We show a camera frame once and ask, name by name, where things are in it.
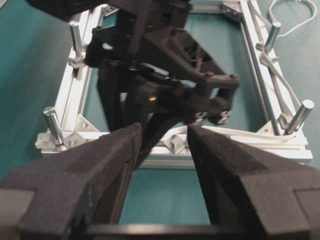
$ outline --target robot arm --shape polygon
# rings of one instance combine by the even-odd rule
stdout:
[[[194,125],[188,143],[211,225],[118,224],[140,143],[135,124],[9,171],[1,240],[319,239],[319,170]]]
[[[64,20],[101,3],[119,8],[115,26],[93,29],[84,62],[99,68],[97,88],[110,131],[142,125],[136,167],[179,122],[227,123],[238,76],[225,73],[183,29],[192,8],[188,0],[28,1]],[[104,43],[112,49],[105,49]]]

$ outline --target white cable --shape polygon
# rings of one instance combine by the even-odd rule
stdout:
[[[269,11],[268,11],[268,16],[269,16],[269,18],[271,19],[272,22],[277,22],[277,19],[275,18],[275,16],[272,13],[272,8],[276,4],[276,2],[277,2],[277,0],[273,0],[273,2],[271,3],[271,5],[269,7]],[[298,28],[300,28],[301,26],[303,26],[303,25],[307,24],[308,22],[312,21],[317,16],[317,14],[318,14],[317,6],[311,0],[295,0],[295,2],[296,3],[298,3],[298,2],[306,3],[312,9],[312,13],[313,13],[312,17],[310,17],[309,19],[305,20],[304,22],[294,26],[293,28],[291,28],[286,33],[278,35],[277,38],[282,38],[282,37],[285,37],[285,36],[289,35],[293,31],[295,31]]]
[[[278,136],[278,135],[264,135],[256,132],[242,131],[242,130],[236,130],[231,128],[218,127],[218,126],[201,126],[201,127],[204,129],[214,131],[219,134],[223,134],[223,135],[241,136],[241,137],[249,137],[249,138],[263,139],[263,140],[288,141],[296,137],[296,133],[293,133],[290,135]],[[185,133],[187,130],[188,130],[188,126],[180,126],[180,127],[172,128],[169,131],[167,131],[167,133],[162,137],[161,140],[164,141],[173,135]]]

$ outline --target silver peg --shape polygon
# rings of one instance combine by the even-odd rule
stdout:
[[[293,134],[294,132],[298,131],[314,107],[315,104],[313,101],[304,100],[298,112],[295,114],[292,121],[290,122],[289,127],[286,130],[286,133]]]
[[[266,40],[265,46],[264,46],[264,50],[266,54],[269,54],[271,50],[274,48],[275,42],[277,40],[277,36],[279,35],[280,28],[281,28],[280,22],[276,21],[272,23],[268,39]]]
[[[43,114],[45,115],[46,123],[48,124],[50,132],[54,138],[55,144],[61,145],[63,143],[63,134],[56,113],[56,108],[54,106],[48,106],[43,110]]]
[[[75,55],[77,57],[81,57],[83,54],[84,48],[83,48],[82,39],[80,35],[79,22],[71,21],[69,25],[70,25],[73,49],[75,51]]]

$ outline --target green surface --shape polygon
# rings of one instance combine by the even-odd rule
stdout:
[[[267,12],[271,0],[259,1]],[[274,10],[287,30],[310,16],[295,1],[280,1]],[[109,18],[105,24],[112,24]],[[192,14],[186,29],[204,46],[227,73],[240,75],[241,87],[226,127],[256,131],[264,123],[249,71],[243,40],[237,25],[222,16]],[[298,97],[311,99],[315,109],[304,132],[320,168],[320,29],[319,18],[276,45],[282,71]],[[32,9],[25,1],[9,0],[0,9],[0,177],[9,169],[39,158],[34,147],[38,133],[46,129],[44,107],[54,105],[71,47],[68,24]],[[107,131],[95,88],[90,86],[85,116]],[[195,171],[138,170],[121,217],[122,223],[207,224],[208,215]]]
[[[0,9],[0,177],[7,170],[40,158],[42,114],[55,103],[71,48],[69,27],[9,0]]]
[[[131,178],[121,224],[210,224],[197,172],[139,169]]]

